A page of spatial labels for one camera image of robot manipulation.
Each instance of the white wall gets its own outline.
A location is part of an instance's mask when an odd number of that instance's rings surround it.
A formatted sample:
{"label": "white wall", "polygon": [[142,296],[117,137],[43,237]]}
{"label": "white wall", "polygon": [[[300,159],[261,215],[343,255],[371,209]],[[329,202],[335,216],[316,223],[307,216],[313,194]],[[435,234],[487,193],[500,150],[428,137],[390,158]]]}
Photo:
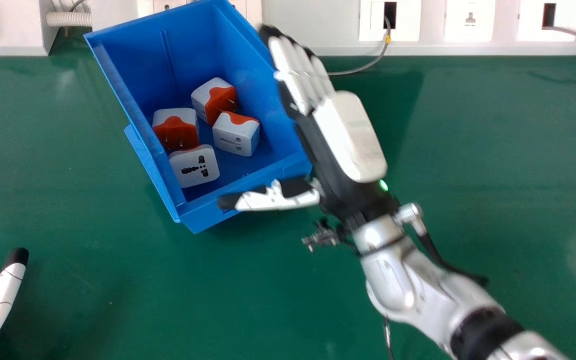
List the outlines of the white wall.
{"label": "white wall", "polygon": [[57,28],[44,16],[52,11],[52,0],[0,0],[0,55],[48,55]]}
{"label": "white wall", "polygon": [[[387,55],[576,55],[574,42],[515,41],[520,0],[496,0],[492,41],[445,43],[446,0],[422,0],[416,43],[393,42]],[[263,0],[263,22],[318,55],[375,55],[381,43],[359,42],[359,0]]]}

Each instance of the green tabletop surface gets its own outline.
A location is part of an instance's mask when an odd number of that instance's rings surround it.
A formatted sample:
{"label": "green tabletop surface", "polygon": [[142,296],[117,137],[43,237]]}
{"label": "green tabletop surface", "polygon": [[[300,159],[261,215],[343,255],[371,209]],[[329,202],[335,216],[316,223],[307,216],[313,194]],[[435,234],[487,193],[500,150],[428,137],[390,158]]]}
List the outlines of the green tabletop surface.
{"label": "green tabletop surface", "polygon": [[[576,359],[576,57],[386,57],[333,82],[363,101],[390,191],[423,207],[444,257]],[[0,57],[0,266],[30,251],[0,359],[387,359],[357,258],[301,243],[320,210],[193,235],[127,124],[80,33]],[[448,359],[391,328],[396,360]]]}

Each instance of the blue plastic container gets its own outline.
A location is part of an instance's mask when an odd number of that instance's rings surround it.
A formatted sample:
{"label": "blue plastic container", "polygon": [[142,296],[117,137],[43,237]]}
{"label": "blue plastic container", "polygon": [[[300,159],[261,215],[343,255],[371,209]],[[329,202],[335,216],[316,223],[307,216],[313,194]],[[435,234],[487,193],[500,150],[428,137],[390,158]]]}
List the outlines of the blue plastic container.
{"label": "blue plastic container", "polygon": [[[128,115],[125,134],[176,223],[199,233],[237,214],[219,209],[219,196],[310,172],[282,107],[270,53],[226,0],[199,0],[85,37]],[[192,107],[190,93],[215,76],[237,88],[243,115],[261,121],[259,145],[252,157],[215,148],[220,177],[181,189],[151,127],[153,113]],[[210,126],[199,126],[200,142],[214,146]]]}

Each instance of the blue bin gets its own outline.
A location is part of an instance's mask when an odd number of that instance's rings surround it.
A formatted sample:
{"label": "blue bin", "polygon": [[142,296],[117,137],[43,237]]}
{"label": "blue bin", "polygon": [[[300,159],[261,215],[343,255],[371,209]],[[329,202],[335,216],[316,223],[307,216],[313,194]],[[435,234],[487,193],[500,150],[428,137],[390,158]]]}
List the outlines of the blue bin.
{"label": "blue bin", "polygon": [[[270,53],[228,1],[199,0],[85,37],[130,120],[126,137],[176,223],[197,234],[237,214],[219,209],[219,196],[310,173],[282,107]],[[190,93],[215,76],[237,88],[243,115],[261,121],[259,145],[251,157],[215,148],[221,176],[181,189],[151,127],[153,113],[192,107]],[[199,139],[215,145],[203,121]]]}

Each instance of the white conduit pipe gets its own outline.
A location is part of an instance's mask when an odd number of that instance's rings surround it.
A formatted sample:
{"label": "white conduit pipe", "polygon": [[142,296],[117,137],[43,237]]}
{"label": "white conduit pipe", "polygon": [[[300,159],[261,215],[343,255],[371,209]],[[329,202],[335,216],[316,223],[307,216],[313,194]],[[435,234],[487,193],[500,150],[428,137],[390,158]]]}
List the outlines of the white conduit pipe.
{"label": "white conduit pipe", "polygon": [[46,23],[49,27],[92,27],[90,13],[52,12],[46,13]]}

